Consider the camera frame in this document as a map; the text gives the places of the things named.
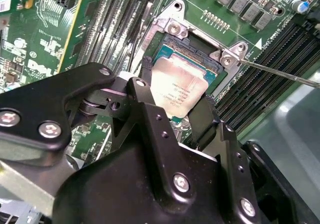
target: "capacitor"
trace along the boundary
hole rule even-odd
[[[298,14],[304,14],[309,9],[309,3],[302,0],[293,0],[290,7]]]
[[[5,87],[4,91],[7,92],[10,90],[14,90],[16,88],[19,88],[19,87],[21,87],[21,84],[19,84],[18,82],[14,82],[14,83],[8,85],[7,87]]]

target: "motherboard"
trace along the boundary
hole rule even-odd
[[[188,144],[186,115],[212,95],[221,119],[247,132],[320,67],[320,0],[0,0],[0,92],[89,62],[137,75],[153,59],[151,91]],[[111,119],[72,132],[83,165],[110,151]]]

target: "screw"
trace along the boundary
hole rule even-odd
[[[254,210],[254,206],[250,203],[250,201],[248,201],[247,199],[242,198],[241,201],[241,206],[244,209],[245,213],[248,216],[255,216],[255,210]]]
[[[39,133],[45,138],[56,138],[61,134],[61,128],[53,122],[45,122],[40,125]]]
[[[260,151],[260,148],[256,144],[253,144],[252,146],[256,151]]]
[[[181,192],[187,192],[189,190],[189,182],[183,175],[174,175],[173,183],[175,187]]]
[[[110,75],[110,72],[107,69],[100,69],[99,70],[100,73],[102,73],[103,75]]]
[[[231,63],[231,60],[230,60],[229,58],[224,58],[223,63],[224,63],[225,65],[229,65],[229,64]]]
[[[136,83],[142,87],[146,85],[142,80],[136,80]]]
[[[225,127],[226,127],[226,129],[227,129],[228,131],[233,132],[233,130],[232,130],[232,128],[231,128],[230,126],[226,125]]]
[[[12,127],[20,122],[20,116],[13,111],[0,112],[0,126]]]
[[[238,51],[239,51],[239,52],[243,52],[243,51],[245,51],[245,50],[246,50],[245,45],[239,45],[239,46],[238,46]]]
[[[180,26],[177,24],[171,24],[168,26],[168,31],[172,35],[177,35],[178,33],[180,33]]]

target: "white sticker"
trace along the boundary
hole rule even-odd
[[[9,11],[11,6],[11,0],[0,0],[0,13]]]

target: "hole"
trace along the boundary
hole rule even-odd
[[[182,5],[179,4],[179,3],[175,3],[175,4],[174,4],[174,7],[175,7],[178,11],[180,11],[180,10],[182,9]]]
[[[244,173],[244,168],[242,166],[238,166],[238,170],[241,172],[241,173]]]
[[[165,138],[165,139],[169,138],[168,133],[166,133],[165,131],[162,132],[161,136],[162,136],[163,138]]]
[[[111,105],[110,105],[110,108],[112,110],[118,110],[120,108],[120,103],[119,102],[113,102]]]

